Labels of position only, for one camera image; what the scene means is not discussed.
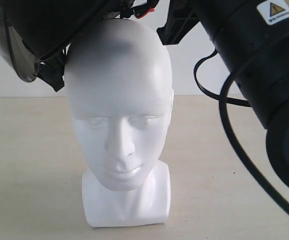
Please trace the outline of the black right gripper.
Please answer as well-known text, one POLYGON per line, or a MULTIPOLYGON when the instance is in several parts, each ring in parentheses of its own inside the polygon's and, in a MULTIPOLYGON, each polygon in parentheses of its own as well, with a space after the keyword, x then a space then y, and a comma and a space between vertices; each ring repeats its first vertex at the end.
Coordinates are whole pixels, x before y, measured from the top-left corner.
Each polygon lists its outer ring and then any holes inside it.
POLYGON ((178 45, 198 23, 199 18, 190 0, 171 0, 166 23, 156 32, 164 46, 178 45))

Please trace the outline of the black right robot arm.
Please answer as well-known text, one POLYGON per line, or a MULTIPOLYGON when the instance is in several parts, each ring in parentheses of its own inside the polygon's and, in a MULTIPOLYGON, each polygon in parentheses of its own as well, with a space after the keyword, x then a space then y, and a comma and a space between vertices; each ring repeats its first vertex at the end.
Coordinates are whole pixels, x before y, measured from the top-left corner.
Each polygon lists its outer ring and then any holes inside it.
POLYGON ((266 129, 269 162, 289 187, 289 0, 172 0, 157 33, 176 45, 201 23, 266 129))

